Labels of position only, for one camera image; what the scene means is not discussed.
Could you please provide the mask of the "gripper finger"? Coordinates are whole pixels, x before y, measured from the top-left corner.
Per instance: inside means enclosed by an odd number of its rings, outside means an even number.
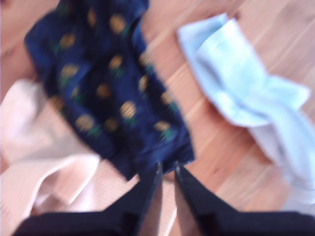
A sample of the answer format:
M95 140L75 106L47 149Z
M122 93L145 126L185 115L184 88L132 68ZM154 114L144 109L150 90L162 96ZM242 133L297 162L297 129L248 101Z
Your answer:
M175 201L183 236L221 236L219 215L236 212L178 162L175 163Z
M157 236L162 205L162 165L156 164L105 210L107 236Z

